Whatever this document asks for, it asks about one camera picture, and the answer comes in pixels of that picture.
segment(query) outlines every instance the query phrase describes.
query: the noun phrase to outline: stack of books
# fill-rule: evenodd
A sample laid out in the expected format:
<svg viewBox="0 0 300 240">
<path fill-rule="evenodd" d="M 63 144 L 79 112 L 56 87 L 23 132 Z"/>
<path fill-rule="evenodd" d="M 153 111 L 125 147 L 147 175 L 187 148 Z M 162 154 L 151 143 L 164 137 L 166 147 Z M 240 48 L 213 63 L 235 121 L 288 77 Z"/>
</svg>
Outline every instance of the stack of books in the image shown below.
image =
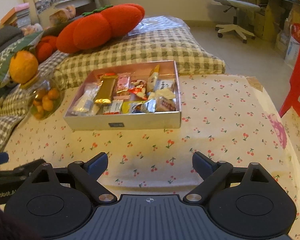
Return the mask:
<svg viewBox="0 0 300 240">
<path fill-rule="evenodd" d="M 0 28 L 12 25 L 19 29 L 31 24 L 29 3 L 23 3 L 13 7 L 0 21 Z"/>
</svg>

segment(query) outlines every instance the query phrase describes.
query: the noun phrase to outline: metal screw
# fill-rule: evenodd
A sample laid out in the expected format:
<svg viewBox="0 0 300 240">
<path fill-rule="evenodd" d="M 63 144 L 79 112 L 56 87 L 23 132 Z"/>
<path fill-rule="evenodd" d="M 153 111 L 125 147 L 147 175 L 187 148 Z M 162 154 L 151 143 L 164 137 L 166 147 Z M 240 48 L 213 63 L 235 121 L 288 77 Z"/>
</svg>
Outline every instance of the metal screw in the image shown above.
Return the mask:
<svg viewBox="0 0 300 240">
<path fill-rule="evenodd" d="M 199 194 L 189 194 L 186 196 L 186 199 L 191 202 L 197 202 L 201 199 Z"/>
<path fill-rule="evenodd" d="M 102 194 L 99 196 L 99 200 L 103 202 L 109 202 L 114 199 L 114 195 L 112 194 Z"/>
</svg>

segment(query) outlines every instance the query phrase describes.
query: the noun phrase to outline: chair base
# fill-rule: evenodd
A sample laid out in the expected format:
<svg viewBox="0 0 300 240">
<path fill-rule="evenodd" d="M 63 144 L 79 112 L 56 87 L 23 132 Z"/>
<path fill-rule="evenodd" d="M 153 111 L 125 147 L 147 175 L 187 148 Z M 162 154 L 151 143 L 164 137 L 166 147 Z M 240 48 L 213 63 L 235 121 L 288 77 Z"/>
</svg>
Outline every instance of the chair base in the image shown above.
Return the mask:
<svg viewBox="0 0 300 240">
<path fill-rule="evenodd" d="M 223 33 L 235 31 L 243 39 L 242 40 L 243 43 L 247 43 L 247 37 L 245 34 L 250 35 L 252 39 L 255 39 L 255 35 L 252 32 L 249 32 L 236 24 L 226 24 L 226 25 L 218 24 L 216 25 L 216 30 L 218 30 L 218 37 L 220 38 L 222 38 Z"/>
</svg>

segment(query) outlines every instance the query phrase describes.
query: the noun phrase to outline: gray ribbed plate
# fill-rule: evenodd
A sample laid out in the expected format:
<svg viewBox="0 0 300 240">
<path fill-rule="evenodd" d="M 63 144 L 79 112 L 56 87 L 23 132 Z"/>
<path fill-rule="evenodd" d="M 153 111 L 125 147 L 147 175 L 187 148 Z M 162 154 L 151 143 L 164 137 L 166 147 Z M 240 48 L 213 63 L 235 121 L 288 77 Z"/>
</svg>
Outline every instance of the gray ribbed plate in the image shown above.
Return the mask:
<svg viewBox="0 0 300 240">
<path fill-rule="evenodd" d="M 182 203 L 177 195 L 122 195 L 113 205 L 100 206 L 78 231 L 59 240 L 238 240 L 216 227 L 199 206 Z M 280 236 L 277 240 L 288 240 Z"/>
</svg>

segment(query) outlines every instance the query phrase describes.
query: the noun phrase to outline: clear plastic container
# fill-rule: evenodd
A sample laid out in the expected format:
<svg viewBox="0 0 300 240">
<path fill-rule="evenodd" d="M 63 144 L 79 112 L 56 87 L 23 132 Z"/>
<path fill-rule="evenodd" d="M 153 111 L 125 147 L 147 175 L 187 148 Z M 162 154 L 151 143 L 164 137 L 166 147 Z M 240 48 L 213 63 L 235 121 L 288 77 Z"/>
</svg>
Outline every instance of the clear plastic container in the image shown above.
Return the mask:
<svg viewBox="0 0 300 240">
<path fill-rule="evenodd" d="M 40 80 L 31 89 L 33 92 L 30 112 L 37 120 L 46 119 L 61 105 L 64 94 L 52 79 Z"/>
</svg>

